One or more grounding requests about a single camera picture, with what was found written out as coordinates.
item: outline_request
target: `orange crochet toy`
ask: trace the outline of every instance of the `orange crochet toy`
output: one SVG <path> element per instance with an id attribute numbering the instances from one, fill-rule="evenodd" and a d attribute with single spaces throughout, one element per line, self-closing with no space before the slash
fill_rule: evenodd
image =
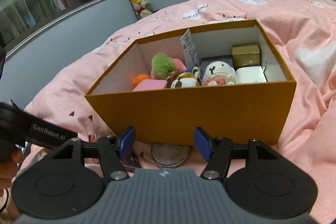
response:
<path id="1" fill-rule="evenodd" d="M 148 75 L 139 75 L 134 79 L 133 85 L 137 86 L 140 84 L 142 80 L 145 80 L 145 79 L 150 79 L 150 77 Z"/>

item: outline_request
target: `pink blanket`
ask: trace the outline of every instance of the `pink blanket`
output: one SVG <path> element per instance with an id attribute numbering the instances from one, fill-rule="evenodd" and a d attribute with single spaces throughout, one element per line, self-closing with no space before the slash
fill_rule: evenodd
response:
<path id="1" fill-rule="evenodd" d="M 258 19 L 283 55 L 297 89 L 286 125 L 274 147 L 311 175 L 319 189 L 311 212 L 320 223 L 336 217 L 336 2 L 330 0 L 191 0 L 162 9 L 109 37 L 105 43 L 64 68 L 26 111 L 94 140 L 109 128 L 90 107 L 84 94 L 132 41 L 145 35 L 211 21 Z M 41 156 L 34 147 L 24 166 Z M 144 168 L 150 144 L 137 143 L 135 152 Z M 200 174 L 205 166 L 199 153 L 183 167 Z M 243 166 L 231 164 L 230 174 Z"/>

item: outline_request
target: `cardboard box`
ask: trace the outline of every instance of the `cardboard box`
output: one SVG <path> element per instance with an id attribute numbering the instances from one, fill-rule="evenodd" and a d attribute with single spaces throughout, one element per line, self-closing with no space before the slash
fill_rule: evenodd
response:
<path id="1" fill-rule="evenodd" d="M 255 20 L 191 27 L 199 58 L 229 55 L 232 46 L 258 42 L 267 83 L 199 86 L 132 92 L 137 75 L 151 71 L 157 52 L 183 60 L 180 38 L 187 29 L 134 41 L 103 73 L 86 99 L 116 134 L 134 126 L 143 142 L 194 145 L 194 130 L 236 143 L 257 138 L 275 144 L 292 104 L 296 82 Z"/>
<path id="2" fill-rule="evenodd" d="M 233 46 L 232 59 L 235 70 L 242 67 L 260 66 L 260 50 L 258 44 Z"/>

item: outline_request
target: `logo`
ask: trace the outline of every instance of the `logo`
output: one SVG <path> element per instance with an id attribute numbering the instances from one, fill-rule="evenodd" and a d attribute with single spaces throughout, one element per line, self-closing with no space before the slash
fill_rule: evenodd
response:
<path id="1" fill-rule="evenodd" d="M 164 171 L 161 171 L 161 172 L 159 173 L 159 175 L 165 178 L 165 177 L 169 176 L 170 173 L 169 173 L 168 171 L 164 170 Z"/>
<path id="2" fill-rule="evenodd" d="M 65 136 L 64 135 L 60 135 L 59 133 L 55 133 L 50 129 L 44 128 L 44 127 L 40 127 L 38 126 L 36 123 L 33 124 L 33 130 L 39 132 L 39 133 L 43 133 L 45 135 L 48 135 L 52 138 L 58 139 L 58 140 L 63 140 L 65 141 Z"/>

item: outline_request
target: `cable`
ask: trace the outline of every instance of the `cable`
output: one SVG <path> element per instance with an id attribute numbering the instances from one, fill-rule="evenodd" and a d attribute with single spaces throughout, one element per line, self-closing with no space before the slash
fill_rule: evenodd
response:
<path id="1" fill-rule="evenodd" d="M 2 206 L 2 208 L 0 209 L 0 214 L 6 209 L 7 203 L 8 203 L 8 199 L 9 199 L 9 192 L 8 189 L 5 189 L 6 193 L 7 193 L 7 198 L 6 198 L 6 202 L 5 204 Z"/>

